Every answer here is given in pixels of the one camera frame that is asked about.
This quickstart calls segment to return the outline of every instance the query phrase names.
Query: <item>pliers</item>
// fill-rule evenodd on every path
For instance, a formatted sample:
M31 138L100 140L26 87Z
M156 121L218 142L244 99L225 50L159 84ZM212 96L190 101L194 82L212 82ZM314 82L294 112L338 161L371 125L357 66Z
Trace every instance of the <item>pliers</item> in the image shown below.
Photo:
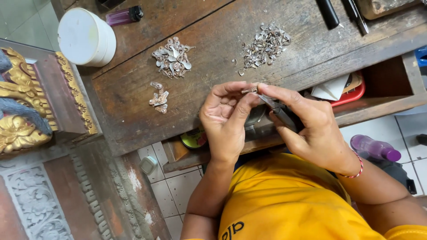
M305 128L304 124L301 122L301 119L286 105L275 102L269 98L266 98L258 94L258 97L263 100L267 106L273 110L274 115L281 121L283 124L291 129L292 131L299 133Z

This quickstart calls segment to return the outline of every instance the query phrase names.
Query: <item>black tool handle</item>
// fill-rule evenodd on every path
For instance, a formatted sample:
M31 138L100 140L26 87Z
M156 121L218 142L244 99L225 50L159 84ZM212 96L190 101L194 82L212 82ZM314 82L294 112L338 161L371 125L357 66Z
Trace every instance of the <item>black tool handle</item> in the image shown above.
M274 115L292 131L299 133L305 128L301 119L287 106L273 110Z
M323 19L329 29L334 29L338 26L339 20L333 9L330 0L316 0L319 6L320 12L322 13Z
M356 21L357 18L359 17L359 14L353 0L342 0L342 3L344 5L345 11L347 12L350 20Z

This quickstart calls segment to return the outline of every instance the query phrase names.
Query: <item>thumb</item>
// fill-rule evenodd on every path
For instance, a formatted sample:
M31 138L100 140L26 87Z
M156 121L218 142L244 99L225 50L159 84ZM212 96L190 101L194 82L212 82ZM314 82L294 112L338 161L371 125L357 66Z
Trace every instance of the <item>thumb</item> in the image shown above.
M286 143L286 146L290 149L291 152L305 151L308 148L307 142L297 133L287 128L277 117L273 114L273 111L270 112L270 118L276 126L277 132L282 137L283 141Z
M248 93L237 103L233 114L227 121L227 125L233 128L243 128L246 118L248 118L251 109L260 103L260 98L255 93Z

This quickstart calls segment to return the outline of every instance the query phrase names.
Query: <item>hand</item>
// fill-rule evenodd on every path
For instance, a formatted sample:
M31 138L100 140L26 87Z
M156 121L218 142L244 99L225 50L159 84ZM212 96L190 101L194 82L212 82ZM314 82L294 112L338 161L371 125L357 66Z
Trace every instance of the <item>hand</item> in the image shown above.
M335 173L354 176L360 171L360 162L344 141L330 103L309 100L296 91L262 83L258 85L258 92L281 100L303 122L305 128L297 134L270 112L289 151Z
M211 161L235 164L245 144L244 124L251 109L260 102L254 93L242 90L256 84L226 82L215 85L200 109L199 118L205 128L211 149Z

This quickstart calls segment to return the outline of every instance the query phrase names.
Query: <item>yellow t-shirt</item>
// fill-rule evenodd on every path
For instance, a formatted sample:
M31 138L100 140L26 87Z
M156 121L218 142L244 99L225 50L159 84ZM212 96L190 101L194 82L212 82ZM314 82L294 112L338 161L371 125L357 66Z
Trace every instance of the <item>yellow t-shirt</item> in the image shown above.
M351 207L326 170L291 154L250 161L233 174L220 240L427 240L427 227L404 225L381 236Z

